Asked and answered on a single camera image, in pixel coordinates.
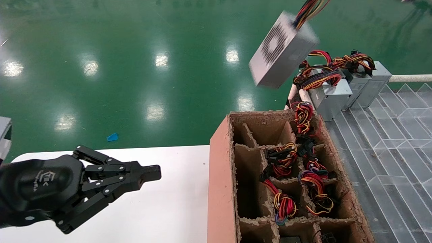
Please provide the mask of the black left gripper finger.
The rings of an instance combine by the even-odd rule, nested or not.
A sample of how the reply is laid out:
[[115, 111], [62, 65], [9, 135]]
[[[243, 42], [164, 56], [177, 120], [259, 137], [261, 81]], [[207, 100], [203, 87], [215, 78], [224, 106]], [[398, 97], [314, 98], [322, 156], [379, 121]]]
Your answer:
[[90, 163], [83, 171], [84, 177], [94, 180], [96, 185], [111, 185], [124, 181], [142, 185], [161, 179], [159, 165], [142, 166], [138, 161], [121, 162], [83, 145], [77, 146], [72, 156]]

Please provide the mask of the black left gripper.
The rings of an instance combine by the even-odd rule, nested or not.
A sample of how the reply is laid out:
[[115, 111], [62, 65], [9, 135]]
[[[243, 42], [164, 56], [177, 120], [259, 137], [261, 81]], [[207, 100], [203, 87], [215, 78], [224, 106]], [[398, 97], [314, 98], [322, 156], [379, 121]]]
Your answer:
[[71, 155], [1, 166], [1, 227], [54, 219], [69, 234], [123, 194], [161, 179], [161, 174], [123, 174], [80, 188], [83, 170]]

